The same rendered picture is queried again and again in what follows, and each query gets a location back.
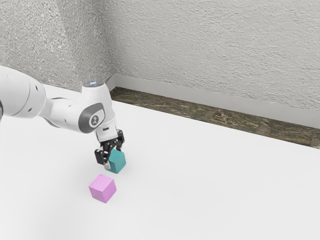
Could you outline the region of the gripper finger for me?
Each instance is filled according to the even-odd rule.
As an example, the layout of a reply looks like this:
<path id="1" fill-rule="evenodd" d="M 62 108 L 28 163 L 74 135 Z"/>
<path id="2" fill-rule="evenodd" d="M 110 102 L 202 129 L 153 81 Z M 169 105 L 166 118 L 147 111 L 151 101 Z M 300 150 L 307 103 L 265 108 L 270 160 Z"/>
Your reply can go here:
<path id="1" fill-rule="evenodd" d="M 123 146 L 123 143 L 125 142 L 125 138 L 124 138 L 124 134 L 122 131 L 118 131 L 117 132 L 117 138 L 116 138 L 116 150 L 117 151 L 122 151 L 122 146 Z"/>
<path id="2" fill-rule="evenodd" d="M 94 155 L 98 164 L 103 165 L 106 170 L 111 169 L 109 161 L 111 153 L 109 151 L 105 151 L 102 147 L 100 147 L 94 151 Z"/>

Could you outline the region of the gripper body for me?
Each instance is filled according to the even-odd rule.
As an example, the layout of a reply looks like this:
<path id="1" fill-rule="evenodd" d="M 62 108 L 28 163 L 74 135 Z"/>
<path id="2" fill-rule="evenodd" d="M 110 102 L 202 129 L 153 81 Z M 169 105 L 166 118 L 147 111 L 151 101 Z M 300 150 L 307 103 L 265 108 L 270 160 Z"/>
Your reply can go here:
<path id="1" fill-rule="evenodd" d="M 110 139 L 110 140 L 102 141 L 102 142 L 100 142 L 100 146 L 105 151 L 111 151 L 114 148 L 116 149 L 116 140 L 117 140 L 117 137 L 113 138 L 113 139 Z"/>

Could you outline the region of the teal block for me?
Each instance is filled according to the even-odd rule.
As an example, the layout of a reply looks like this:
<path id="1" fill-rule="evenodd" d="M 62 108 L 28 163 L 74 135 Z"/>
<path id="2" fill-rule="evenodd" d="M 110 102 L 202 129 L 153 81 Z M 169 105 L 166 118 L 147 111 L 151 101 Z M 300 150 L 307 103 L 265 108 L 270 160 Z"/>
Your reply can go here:
<path id="1" fill-rule="evenodd" d="M 122 151 L 113 149 L 107 164 L 104 165 L 104 168 L 109 172 L 118 174 L 125 165 L 125 154 Z"/>

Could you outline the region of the pink block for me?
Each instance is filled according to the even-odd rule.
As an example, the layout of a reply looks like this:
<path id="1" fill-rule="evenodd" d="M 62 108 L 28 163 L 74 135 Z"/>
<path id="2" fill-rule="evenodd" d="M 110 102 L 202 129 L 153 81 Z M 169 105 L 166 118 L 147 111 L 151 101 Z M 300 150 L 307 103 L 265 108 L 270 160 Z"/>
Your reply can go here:
<path id="1" fill-rule="evenodd" d="M 107 203 L 117 191 L 115 180 L 103 174 L 99 174 L 88 187 L 91 196 L 103 203 Z"/>

